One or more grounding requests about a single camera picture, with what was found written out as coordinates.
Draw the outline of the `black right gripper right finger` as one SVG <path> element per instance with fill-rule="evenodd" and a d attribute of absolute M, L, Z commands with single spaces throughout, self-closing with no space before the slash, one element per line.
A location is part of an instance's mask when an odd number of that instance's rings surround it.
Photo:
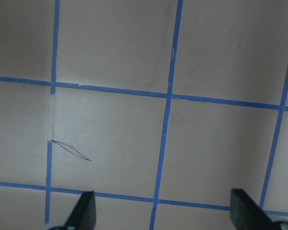
<path fill-rule="evenodd" d="M 278 229 L 243 189 L 231 189 L 230 219 L 237 230 Z"/>

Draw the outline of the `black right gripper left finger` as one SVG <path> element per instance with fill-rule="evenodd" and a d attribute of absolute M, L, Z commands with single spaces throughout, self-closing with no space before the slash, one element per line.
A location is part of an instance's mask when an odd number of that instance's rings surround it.
<path fill-rule="evenodd" d="M 96 225 L 94 191 L 83 192 L 66 220 L 64 230 L 93 230 Z"/>

